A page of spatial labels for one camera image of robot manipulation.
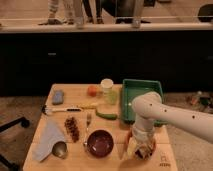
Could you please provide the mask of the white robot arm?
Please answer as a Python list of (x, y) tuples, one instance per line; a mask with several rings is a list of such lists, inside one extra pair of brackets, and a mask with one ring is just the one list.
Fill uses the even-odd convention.
[(162, 120), (175, 127), (213, 143), (213, 115), (168, 106), (162, 103), (157, 92), (135, 97), (131, 102), (135, 122), (127, 139), (126, 154), (129, 158), (149, 158), (156, 148), (154, 121)]

